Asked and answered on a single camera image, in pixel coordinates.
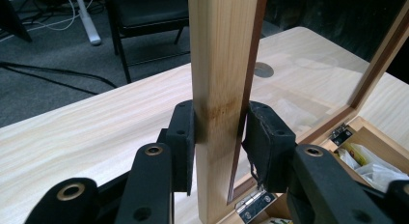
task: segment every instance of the wooden board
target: wooden board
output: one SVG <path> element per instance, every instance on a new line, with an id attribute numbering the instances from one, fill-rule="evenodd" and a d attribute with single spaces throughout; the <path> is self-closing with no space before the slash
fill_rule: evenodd
<path id="1" fill-rule="evenodd" d="M 232 212 L 228 206 L 232 166 L 250 95 L 251 86 L 246 92 L 245 84 L 252 81 L 256 59 L 254 53 L 253 64 L 249 60 L 257 4 L 258 0 L 189 0 L 199 217 L 203 223 L 215 223 Z"/>

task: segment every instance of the round hole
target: round hole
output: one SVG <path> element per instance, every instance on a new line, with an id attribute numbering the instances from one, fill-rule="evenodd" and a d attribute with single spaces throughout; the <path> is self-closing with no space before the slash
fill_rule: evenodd
<path id="1" fill-rule="evenodd" d="M 362 223 L 370 223 L 372 222 L 372 218 L 370 218 L 370 216 L 365 213 L 362 210 L 353 210 L 352 211 L 352 216 L 357 220 L 360 221 Z"/>
<path id="2" fill-rule="evenodd" d="M 78 187 L 69 187 L 66 191 L 64 191 L 65 196 L 72 196 L 73 194 L 79 191 Z"/>
<path id="3" fill-rule="evenodd" d="M 265 63 L 256 62 L 255 65 L 255 76 L 267 78 L 274 74 L 273 69 Z"/>
<path id="4" fill-rule="evenodd" d="M 145 154 L 147 155 L 158 155 L 161 154 L 163 151 L 162 148 L 157 147 L 157 146 L 153 146 L 153 147 L 149 147 L 147 149 L 145 149 Z"/>
<path id="5" fill-rule="evenodd" d="M 85 185 L 80 182 L 68 184 L 57 193 L 57 199 L 60 201 L 69 201 L 79 197 L 85 191 Z"/>
<path id="6" fill-rule="evenodd" d="M 139 208 L 133 213 L 133 218 L 138 221 L 146 221 L 150 218 L 151 211 L 149 208 Z"/>
<path id="7" fill-rule="evenodd" d="M 311 156 L 323 156 L 324 153 L 316 148 L 307 148 L 304 150 L 306 154 L 309 154 Z"/>

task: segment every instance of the plastic bag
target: plastic bag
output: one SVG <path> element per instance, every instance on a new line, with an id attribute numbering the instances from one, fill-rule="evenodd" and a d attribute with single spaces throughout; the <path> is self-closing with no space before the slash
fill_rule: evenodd
<path id="1" fill-rule="evenodd" d="M 361 165 L 356 167 L 352 163 L 353 169 L 372 187 L 386 192 L 389 183 L 396 180 L 409 180 L 409 177 L 402 173 L 394 165 L 379 158 L 376 154 L 373 154 L 370 150 L 362 145 L 354 143 L 345 143 L 343 147 L 349 152 L 350 156 Z"/>
<path id="2" fill-rule="evenodd" d="M 361 167 L 361 165 L 359 165 L 357 161 L 352 158 L 352 156 L 345 149 L 338 149 L 338 154 L 340 156 L 340 159 L 352 169 Z"/>
<path id="3" fill-rule="evenodd" d="M 379 191 L 386 192 L 389 183 L 396 180 L 409 180 L 409 177 L 398 169 L 391 170 L 383 165 L 370 163 L 355 170 L 365 181 Z"/>

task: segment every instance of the light wood tabletop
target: light wood tabletop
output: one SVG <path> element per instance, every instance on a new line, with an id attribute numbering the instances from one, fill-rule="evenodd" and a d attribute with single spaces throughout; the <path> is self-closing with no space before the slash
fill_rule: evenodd
<path id="1" fill-rule="evenodd" d="M 262 39 L 251 100 L 272 106 L 297 134 L 346 105 L 368 63 L 305 28 Z M 175 105 L 192 98 L 190 64 L 0 129 L 0 223 L 23 223 L 53 185 L 86 177 L 98 185 L 128 171 L 156 141 Z M 409 150 L 409 87 L 385 73 L 360 116 Z M 176 223 L 199 223 L 192 196 L 176 194 Z"/>

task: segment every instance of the glass pane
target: glass pane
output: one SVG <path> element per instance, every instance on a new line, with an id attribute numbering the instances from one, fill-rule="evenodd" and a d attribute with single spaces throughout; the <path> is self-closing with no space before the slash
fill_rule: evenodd
<path id="1" fill-rule="evenodd" d="M 405 0 L 268 0 L 250 100 L 297 137 L 348 105 Z M 241 150 L 236 181 L 249 173 Z"/>

